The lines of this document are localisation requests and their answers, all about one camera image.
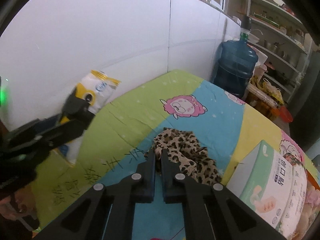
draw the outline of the bottle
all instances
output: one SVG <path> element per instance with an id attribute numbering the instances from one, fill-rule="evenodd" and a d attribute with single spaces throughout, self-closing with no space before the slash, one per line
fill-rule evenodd
<path id="1" fill-rule="evenodd" d="M 215 65 L 211 82 L 225 91 L 242 98 L 258 61 L 256 52 L 248 44 L 251 19 L 244 16 L 239 41 L 222 43 L 221 57 Z"/>

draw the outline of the blue tablecloth section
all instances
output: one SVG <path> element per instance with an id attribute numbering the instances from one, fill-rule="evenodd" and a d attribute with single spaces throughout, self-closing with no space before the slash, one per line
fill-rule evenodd
<path id="1" fill-rule="evenodd" d="M 100 182 L 106 186 L 115 184 L 135 173 L 138 163 L 145 161 L 143 152 L 150 149 L 153 138 L 161 133 L 164 127 L 193 131 L 201 146 L 208 148 L 209 157 L 216 160 L 219 173 L 223 175 L 238 142 L 244 105 L 207 81 L 200 84 L 193 96 L 206 107 L 207 111 L 204 114 L 178 119 L 170 115 L 131 151 L 132 155 L 120 161 L 123 169 L 117 165 Z M 161 179 L 157 175 L 154 202 L 136 205 L 132 239 L 183 240 L 183 227 L 181 204 L 164 203 Z"/>

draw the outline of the green light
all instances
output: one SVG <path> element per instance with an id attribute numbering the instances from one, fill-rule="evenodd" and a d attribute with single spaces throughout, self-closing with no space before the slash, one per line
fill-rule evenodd
<path id="1" fill-rule="evenodd" d="M 0 89 L 0 105 L 5 105 L 7 103 L 7 91 Z"/>

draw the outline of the red bowl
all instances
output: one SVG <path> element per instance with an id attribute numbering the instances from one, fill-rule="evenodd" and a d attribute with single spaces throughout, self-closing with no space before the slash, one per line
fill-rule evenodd
<path id="1" fill-rule="evenodd" d="M 280 108 L 280 117 L 281 117 L 282 121 L 284 121 L 284 122 L 292 122 L 293 121 L 292 115 L 290 114 L 288 109 L 284 106 L 281 106 L 281 108 Z"/>

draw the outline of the silver screw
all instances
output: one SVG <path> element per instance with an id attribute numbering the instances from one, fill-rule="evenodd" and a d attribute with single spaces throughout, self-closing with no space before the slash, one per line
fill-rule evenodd
<path id="1" fill-rule="evenodd" d="M 185 177 L 186 176 L 184 174 L 182 174 L 182 173 L 177 173 L 176 176 L 175 176 L 175 178 L 178 179 L 178 180 L 183 180 L 183 179 L 185 179 Z"/>
<path id="2" fill-rule="evenodd" d="M 220 191 L 223 190 L 223 186 L 220 183 L 217 183 L 213 185 L 213 189 Z"/>
<path id="3" fill-rule="evenodd" d="M 132 174 L 132 176 L 131 176 L 131 178 L 132 179 L 134 179 L 134 180 L 139 180 L 139 179 L 141 179 L 141 174 L 139 174 L 139 173 L 134 173 L 134 174 Z"/>
<path id="4" fill-rule="evenodd" d="M 103 187 L 104 187 L 104 186 L 103 186 L 102 183 L 97 183 L 97 184 L 95 184 L 95 185 L 93 186 L 93 189 L 99 191 L 99 190 L 102 190 Z"/>

